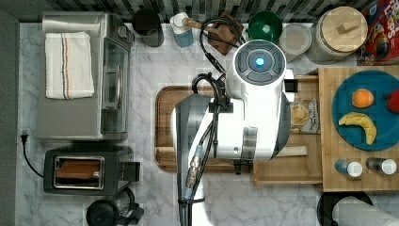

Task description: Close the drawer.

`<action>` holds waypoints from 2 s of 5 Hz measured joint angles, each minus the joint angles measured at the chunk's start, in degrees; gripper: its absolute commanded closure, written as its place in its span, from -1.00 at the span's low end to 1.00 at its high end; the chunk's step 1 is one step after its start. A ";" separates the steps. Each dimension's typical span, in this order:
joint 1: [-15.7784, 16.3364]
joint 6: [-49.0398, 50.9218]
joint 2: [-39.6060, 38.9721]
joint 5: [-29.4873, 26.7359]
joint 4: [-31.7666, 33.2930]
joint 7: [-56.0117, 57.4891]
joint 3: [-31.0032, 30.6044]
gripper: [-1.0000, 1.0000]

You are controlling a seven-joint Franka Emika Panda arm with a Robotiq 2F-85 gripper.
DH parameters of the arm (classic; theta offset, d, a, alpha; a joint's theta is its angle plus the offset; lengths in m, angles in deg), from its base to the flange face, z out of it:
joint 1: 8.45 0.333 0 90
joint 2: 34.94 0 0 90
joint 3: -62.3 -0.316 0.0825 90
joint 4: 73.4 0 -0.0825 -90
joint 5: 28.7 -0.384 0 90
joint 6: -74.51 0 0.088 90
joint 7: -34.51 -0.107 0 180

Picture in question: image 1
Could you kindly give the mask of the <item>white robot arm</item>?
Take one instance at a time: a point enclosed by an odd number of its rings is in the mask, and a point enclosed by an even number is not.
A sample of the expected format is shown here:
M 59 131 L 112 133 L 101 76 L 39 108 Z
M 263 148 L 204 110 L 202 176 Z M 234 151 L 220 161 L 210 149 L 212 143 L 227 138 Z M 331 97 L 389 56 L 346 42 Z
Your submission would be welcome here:
M 174 106 L 181 226 L 192 226 L 208 159 L 269 160 L 286 145 L 291 123 L 286 73 L 285 55 L 275 43 L 250 40 L 236 50 L 228 73 L 197 75 L 192 94 Z

